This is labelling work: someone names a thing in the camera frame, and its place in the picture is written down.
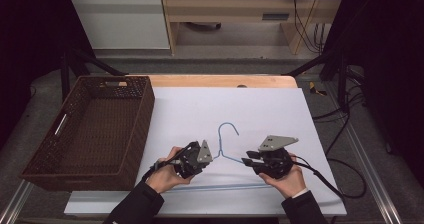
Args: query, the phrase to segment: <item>gray carpet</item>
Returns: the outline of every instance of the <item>gray carpet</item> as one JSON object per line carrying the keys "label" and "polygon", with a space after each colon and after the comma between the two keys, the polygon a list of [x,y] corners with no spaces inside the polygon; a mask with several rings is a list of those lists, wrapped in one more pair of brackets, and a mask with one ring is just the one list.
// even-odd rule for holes
{"label": "gray carpet", "polygon": [[[228,62],[214,60],[202,61],[191,64],[188,60],[181,60],[180,63],[160,62],[156,60],[142,60],[135,63],[134,60],[119,62],[110,60],[109,64],[117,67],[121,71],[131,73],[213,73],[213,74],[279,74],[292,70],[301,65],[301,60],[287,61],[281,65],[281,61],[260,59],[256,64],[252,60],[228,60]],[[299,87],[303,88],[308,106],[312,116],[327,113],[334,110],[334,106],[329,96],[311,94],[309,92],[309,77],[298,79]],[[3,210],[14,191],[20,183],[18,175],[22,172],[27,161],[44,137],[46,130],[57,114],[61,104],[61,87],[59,72],[52,72],[37,79],[34,83],[34,96],[27,106],[21,121],[16,126],[9,138],[8,143],[0,153],[0,173],[2,181],[0,183],[0,209]],[[318,90],[324,90],[322,83],[315,82]],[[392,201],[402,218],[403,223],[424,223],[424,193],[420,185],[408,170],[402,157],[389,155],[386,153],[384,140],[382,139],[375,123],[368,112],[366,106],[355,105],[351,110],[350,122],[354,125],[365,149],[378,173],[387,188]],[[324,150],[337,135],[341,128],[340,120],[316,123],[316,128],[323,144]],[[330,152],[330,157],[343,160],[359,170],[359,166],[353,155],[349,140],[342,134]],[[339,188],[348,194],[358,194],[361,190],[361,181],[356,173],[337,163],[330,163],[336,182]],[[65,218],[63,215],[65,204],[69,198],[69,193],[46,192],[35,187],[31,192],[22,212],[19,216],[23,218]],[[369,189],[366,195],[360,199],[347,199],[346,208],[348,215],[337,218],[336,223],[385,223],[380,210]],[[197,223],[274,223],[276,219],[245,220],[245,219],[210,219],[197,220]],[[193,223],[193,220],[157,220],[158,223]]]}

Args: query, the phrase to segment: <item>white cabinet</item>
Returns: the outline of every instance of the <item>white cabinet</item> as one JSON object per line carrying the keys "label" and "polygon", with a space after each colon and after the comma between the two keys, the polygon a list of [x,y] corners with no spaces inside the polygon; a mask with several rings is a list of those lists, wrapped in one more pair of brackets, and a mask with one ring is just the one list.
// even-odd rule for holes
{"label": "white cabinet", "polygon": [[169,49],[161,0],[72,0],[93,49]]}

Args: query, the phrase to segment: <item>brown basket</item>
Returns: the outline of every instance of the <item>brown basket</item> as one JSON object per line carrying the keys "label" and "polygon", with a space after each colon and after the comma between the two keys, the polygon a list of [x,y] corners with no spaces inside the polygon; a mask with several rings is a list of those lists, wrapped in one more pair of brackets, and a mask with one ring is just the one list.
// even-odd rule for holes
{"label": "brown basket", "polygon": [[78,78],[21,178],[48,191],[131,190],[154,101],[147,76]]}

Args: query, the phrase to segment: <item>black sleeve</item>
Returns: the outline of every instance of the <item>black sleeve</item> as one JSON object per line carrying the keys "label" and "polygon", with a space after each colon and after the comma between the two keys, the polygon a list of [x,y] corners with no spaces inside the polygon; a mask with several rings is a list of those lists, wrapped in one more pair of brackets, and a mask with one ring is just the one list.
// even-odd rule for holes
{"label": "black sleeve", "polygon": [[281,205],[291,224],[327,223],[311,191],[296,198],[287,198]]}
{"label": "black sleeve", "polygon": [[105,224],[147,224],[152,221],[164,200],[160,194],[140,182],[109,214]]}

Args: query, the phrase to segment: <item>floor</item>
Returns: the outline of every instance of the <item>floor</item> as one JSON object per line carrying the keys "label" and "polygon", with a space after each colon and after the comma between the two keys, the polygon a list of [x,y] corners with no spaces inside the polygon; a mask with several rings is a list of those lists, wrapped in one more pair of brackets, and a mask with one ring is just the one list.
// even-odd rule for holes
{"label": "floor", "polygon": [[[274,74],[287,73],[315,57],[306,48],[299,55],[290,54],[278,24],[230,24],[222,28],[182,25],[178,37],[178,47],[174,56],[164,52],[99,52],[99,56],[111,66],[131,73],[205,73],[205,74]],[[92,72],[101,73],[95,67]],[[317,77],[321,67],[315,67],[297,77],[297,83],[304,90],[305,98],[312,116],[322,115],[336,109],[331,93],[334,82],[321,82]],[[316,90],[311,92],[310,82]],[[350,97],[360,95],[356,83],[348,81]],[[32,85],[33,97],[28,103],[21,121],[16,126],[8,143],[0,153],[0,210],[5,210],[12,199],[20,179],[18,175],[25,167],[32,152],[41,142],[51,121],[61,104],[60,75],[55,71],[43,76]],[[342,128],[343,113],[317,120],[315,126],[324,150]],[[352,102],[349,125],[361,142],[376,169],[384,190],[395,208],[394,212],[401,221],[385,220],[378,204],[378,193],[369,186],[361,198],[347,199],[347,216],[339,217],[336,223],[424,223],[424,193],[422,187],[408,170],[403,158],[386,152],[384,138],[375,125],[366,100],[358,98]],[[352,145],[349,129],[341,132],[328,157],[343,160],[364,174]],[[358,174],[338,162],[330,162],[337,185],[344,193],[358,195],[362,191],[362,181]],[[75,218],[63,215],[69,193],[48,193],[34,187],[22,207],[18,223],[72,223]],[[85,223],[99,223],[100,220]],[[175,220],[159,219],[158,223],[172,223]],[[179,220],[179,223],[264,223],[273,220]],[[287,223],[284,218],[280,223]]]}

